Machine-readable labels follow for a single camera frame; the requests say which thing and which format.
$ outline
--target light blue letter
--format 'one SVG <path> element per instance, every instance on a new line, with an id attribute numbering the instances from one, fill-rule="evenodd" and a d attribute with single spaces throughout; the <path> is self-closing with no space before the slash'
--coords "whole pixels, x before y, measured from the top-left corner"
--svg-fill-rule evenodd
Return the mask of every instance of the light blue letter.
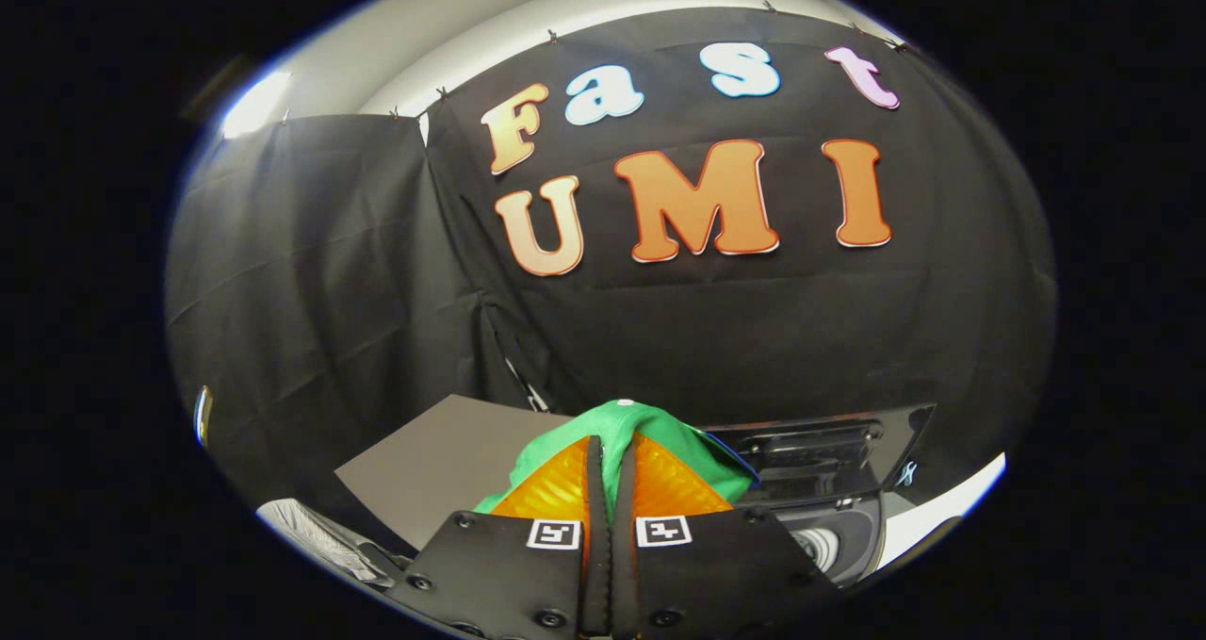
<path id="1" fill-rule="evenodd" d="M 591 83 L 597 86 L 587 90 L 586 87 Z M 628 74 L 628 69 L 619 65 L 586 70 L 569 82 L 566 93 L 574 96 L 569 100 L 569 105 L 566 105 L 566 119 L 579 128 L 595 124 L 608 115 L 613 117 L 631 115 L 645 102 L 645 94 L 637 93 L 632 88 L 632 75 Z"/>
<path id="2" fill-rule="evenodd" d="M 779 72 L 768 65 L 771 55 L 753 43 L 712 43 L 699 51 L 704 67 L 720 72 L 712 86 L 725 95 L 766 95 L 779 90 Z"/>

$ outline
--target orange soft finger pad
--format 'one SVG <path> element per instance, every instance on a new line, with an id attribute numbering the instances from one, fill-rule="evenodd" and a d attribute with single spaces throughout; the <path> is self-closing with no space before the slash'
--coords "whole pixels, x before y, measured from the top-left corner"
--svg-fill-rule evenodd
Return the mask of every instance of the orange soft finger pad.
<path id="1" fill-rule="evenodd" d="M 645 435 L 633 435 L 637 475 L 633 477 L 632 516 L 702 516 L 730 511 L 725 501 L 690 466 Z"/>
<path id="2" fill-rule="evenodd" d="M 535 469 L 490 515 L 525 519 L 573 519 L 582 523 L 582 562 L 590 554 L 591 521 L 586 503 L 586 450 L 579 439 Z"/>

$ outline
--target orange letter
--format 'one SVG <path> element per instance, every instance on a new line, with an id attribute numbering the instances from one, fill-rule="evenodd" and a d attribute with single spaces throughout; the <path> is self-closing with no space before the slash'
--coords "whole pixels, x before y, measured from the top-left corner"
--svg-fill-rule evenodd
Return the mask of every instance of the orange letter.
<path id="1" fill-rule="evenodd" d="M 490 140 L 494 143 L 494 160 L 490 164 L 492 174 L 497 176 L 531 158 L 535 146 L 525 141 L 520 133 L 523 130 L 532 135 L 540 128 L 540 112 L 532 104 L 546 98 L 548 87 L 534 83 L 481 116 L 481 123 L 490 129 Z"/>
<path id="2" fill-rule="evenodd" d="M 673 224 L 687 248 L 699 254 L 708 245 L 712 224 L 720 215 L 720 253 L 766 253 L 779 246 L 766 221 L 762 180 L 757 164 L 765 151 L 756 141 L 721 141 L 708 149 L 698 188 L 657 151 L 638 152 L 615 163 L 615 175 L 628 181 L 637 207 L 640 243 L 632 249 L 637 262 L 668 262 L 679 245 L 666 234 Z"/>
<path id="3" fill-rule="evenodd" d="M 494 211 L 503 218 L 507 239 L 511 243 L 515 260 L 532 275 L 564 275 L 578 266 L 582 259 L 582 227 L 578 221 L 574 206 L 574 190 L 578 189 L 578 177 L 561 176 L 540 186 L 540 196 L 552 205 L 552 216 L 557 219 L 557 235 L 561 236 L 561 248 L 545 251 L 535 241 L 532 231 L 532 218 L 527 207 L 532 204 L 532 194 L 522 189 L 520 193 L 504 194 L 494 201 Z"/>
<path id="4" fill-rule="evenodd" d="M 876 163 L 879 149 L 862 141 L 829 141 L 821 153 L 837 164 L 842 182 L 842 207 L 845 215 L 837 228 L 838 243 L 843 246 L 888 245 L 892 229 L 879 212 L 879 186 L 876 183 Z"/>

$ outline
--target white wall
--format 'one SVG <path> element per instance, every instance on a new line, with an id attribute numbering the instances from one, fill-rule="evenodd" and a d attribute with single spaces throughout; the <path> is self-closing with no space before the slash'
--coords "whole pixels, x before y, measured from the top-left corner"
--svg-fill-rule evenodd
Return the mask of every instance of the white wall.
<path id="1" fill-rule="evenodd" d="M 385 113 L 398 107 L 399 115 L 415 116 L 439 99 L 438 87 L 455 89 L 482 70 L 533 46 L 549 41 L 548 30 L 558 36 L 573 34 L 608 20 L 640 13 L 697 6 L 742 6 L 763 8 L 763 0 L 533 0 L 481 23 L 440 43 L 412 65 L 402 70 L 387 86 L 361 107 L 364 113 Z M 853 8 L 836 0 L 766 0 L 775 10 L 813 16 L 838 24 L 856 22 L 862 30 L 901 41 Z"/>
<path id="2" fill-rule="evenodd" d="M 315 115 L 380 113 L 394 105 L 416 115 L 482 69 L 558 35 L 626 16 L 691 6 L 762 7 L 763 0 L 368 0 L 273 69 L 292 74 L 268 112 L 280 119 Z M 775 8 L 856 22 L 895 39 L 837 0 L 768 0 Z"/>

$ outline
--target pink letter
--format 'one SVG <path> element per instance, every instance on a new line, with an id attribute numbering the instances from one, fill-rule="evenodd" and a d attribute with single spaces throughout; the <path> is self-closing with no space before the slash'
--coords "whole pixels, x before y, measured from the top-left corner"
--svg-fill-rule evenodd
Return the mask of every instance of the pink letter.
<path id="1" fill-rule="evenodd" d="M 835 63 L 841 63 L 842 69 L 849 75 L 850 81 L 854 82 L 859 93 L 865 95 L 867 100 L 879 105 L 879 107 L 886 107 L 889 110 L 895 110 L 900 107 L 901 99 L 896 96 L 895 93 L 890 90 L 884 90 L 876 77 L 871 76 L 872 72 L 879 74 L 876 65 L 870 60 L 862 60 L 854 54 L 853 51 L 844 46 L 837 48 L 831 48 L 825 52 L 825 57 Z"/>

